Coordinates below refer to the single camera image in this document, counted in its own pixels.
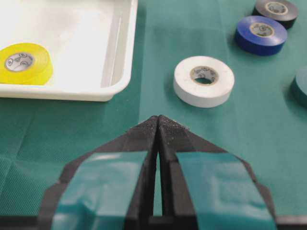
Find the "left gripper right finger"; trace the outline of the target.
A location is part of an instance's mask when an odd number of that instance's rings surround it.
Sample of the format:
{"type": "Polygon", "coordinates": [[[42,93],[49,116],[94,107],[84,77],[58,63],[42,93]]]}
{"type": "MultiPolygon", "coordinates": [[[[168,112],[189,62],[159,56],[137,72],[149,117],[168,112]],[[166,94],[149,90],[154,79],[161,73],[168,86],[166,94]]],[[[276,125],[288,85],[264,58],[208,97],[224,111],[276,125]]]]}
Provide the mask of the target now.
{"type": "Polygon", "coordinates": [[[241,158],[158,117],[163,214],[176,230],[274,230],[267,187],[241,158]]]}

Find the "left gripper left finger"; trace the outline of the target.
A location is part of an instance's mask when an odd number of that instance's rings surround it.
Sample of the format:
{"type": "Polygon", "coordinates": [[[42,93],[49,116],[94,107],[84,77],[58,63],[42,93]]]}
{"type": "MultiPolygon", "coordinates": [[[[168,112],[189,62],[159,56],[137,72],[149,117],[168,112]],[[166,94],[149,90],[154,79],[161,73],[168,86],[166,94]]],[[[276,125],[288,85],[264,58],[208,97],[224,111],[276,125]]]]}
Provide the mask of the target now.
{"type": "Polygon", "coordinates": [[[40,230],[146,230],[154,207],[158,118],[67,163],[43,196],[40,230]]]}

